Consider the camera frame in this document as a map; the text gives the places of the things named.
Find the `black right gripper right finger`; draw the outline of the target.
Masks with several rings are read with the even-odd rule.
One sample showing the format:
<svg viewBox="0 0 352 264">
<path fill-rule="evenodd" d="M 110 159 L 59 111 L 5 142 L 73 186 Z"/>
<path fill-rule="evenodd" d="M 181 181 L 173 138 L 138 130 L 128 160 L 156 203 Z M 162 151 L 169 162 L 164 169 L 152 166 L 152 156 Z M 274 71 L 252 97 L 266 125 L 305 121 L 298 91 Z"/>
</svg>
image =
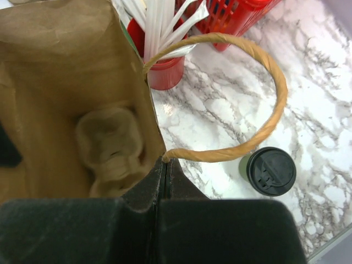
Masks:
<svg viewBox="0 0 352 264">
<path fill-rule="evenodd" d="M 171 159 L 164 165 L 166 167 L 165 199 L 208 200 L 208 197 L 184 174 L 177 159 Z"/>
</svg>

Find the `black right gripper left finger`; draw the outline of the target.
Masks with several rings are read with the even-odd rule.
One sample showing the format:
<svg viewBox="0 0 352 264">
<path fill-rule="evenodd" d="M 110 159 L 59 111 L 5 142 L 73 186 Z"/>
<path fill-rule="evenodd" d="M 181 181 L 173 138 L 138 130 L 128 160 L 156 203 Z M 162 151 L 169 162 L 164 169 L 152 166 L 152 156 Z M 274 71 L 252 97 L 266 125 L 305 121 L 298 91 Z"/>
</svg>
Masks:
<svg viewBox="0 0 352 264">
<path fill-rule="evenodd" d="M 167 165 L 159 157 L 141 181 L 122 196 L 123 211 L 131 213 L 157 213 L 164 197 Z"/>
</svg>

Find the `brown cardboard cup carrier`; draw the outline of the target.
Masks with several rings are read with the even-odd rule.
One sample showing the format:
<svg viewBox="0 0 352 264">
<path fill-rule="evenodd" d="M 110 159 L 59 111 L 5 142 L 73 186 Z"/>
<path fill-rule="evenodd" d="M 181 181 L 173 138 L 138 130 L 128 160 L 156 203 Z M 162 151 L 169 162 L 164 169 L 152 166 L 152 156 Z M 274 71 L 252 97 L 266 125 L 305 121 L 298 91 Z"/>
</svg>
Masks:
<svg viewBox="0 0 352 264">
<path fill-rule="evenodd" d="M 131 110 L 89 112 L 79 119 L 75 135 L 80 158 L 95 178 L 90 197 L 120 197 L 145 176 L 144 142 Z"/>
</svg>

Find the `black plastic cup lid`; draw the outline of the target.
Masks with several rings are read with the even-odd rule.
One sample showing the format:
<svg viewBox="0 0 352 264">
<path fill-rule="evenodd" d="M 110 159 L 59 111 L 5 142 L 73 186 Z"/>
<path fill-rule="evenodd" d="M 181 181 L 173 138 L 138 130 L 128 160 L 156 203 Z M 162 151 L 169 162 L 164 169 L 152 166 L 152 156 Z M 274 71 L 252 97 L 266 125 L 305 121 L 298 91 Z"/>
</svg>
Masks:
<svg viewBox="0 0 352 264">
<path fill-rule="evenodd" d="M 264 147 L 249 156 L 246 177 L 251 186 L 266 196 L 287 193 L 296 180 L 296 166 L 291 156 L 276 147 Z"/>
</svg>

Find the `brown paper bag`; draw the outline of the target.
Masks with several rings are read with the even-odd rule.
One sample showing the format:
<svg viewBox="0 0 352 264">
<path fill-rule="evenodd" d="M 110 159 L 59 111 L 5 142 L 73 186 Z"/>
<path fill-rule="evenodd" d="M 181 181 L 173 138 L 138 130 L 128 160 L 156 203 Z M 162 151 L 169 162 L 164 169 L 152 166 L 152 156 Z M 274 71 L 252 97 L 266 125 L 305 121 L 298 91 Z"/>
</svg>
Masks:
<svg viewBox="0 0 352 264">
<path fill-rule="evenodd" d="M 276 86 L 276 105 L 247 142 L 219 150 L 166 150 L 147 81 L 168 53 L 192 44 L 235 45 L 262 64 Z M 42 1 L 1 10 L 1 126 L 22 159 L 1 166 L 1 201 L 99 196 L 80 155 L 81 116 L 126 108 L 140 126 L 141 180 L 161 158 L 224 162 L 249 153 L 276 128 L 287 103 L 285 77 L 257 44 L 228 34 L 186 38 L 143 63 L 110 1 Z"/>
</svg>

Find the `green paper coffee cup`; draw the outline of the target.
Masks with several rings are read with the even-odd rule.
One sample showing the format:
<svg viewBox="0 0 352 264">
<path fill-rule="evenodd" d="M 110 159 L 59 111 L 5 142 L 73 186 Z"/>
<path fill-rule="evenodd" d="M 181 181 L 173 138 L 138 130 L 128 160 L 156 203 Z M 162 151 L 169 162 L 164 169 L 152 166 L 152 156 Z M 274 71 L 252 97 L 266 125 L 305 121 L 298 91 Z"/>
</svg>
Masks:
<svg viewBox="0 0 352 264">
<path fill-rule="evenodd" d="M 247 154 L 244 157 L 242 157 L 239 162 L 239 174 L 246 182 L 249 182 L 248 175 L 247 175 L 247 165 L 250 157 L 251 157 L 251 154 Z"/>
</svg>

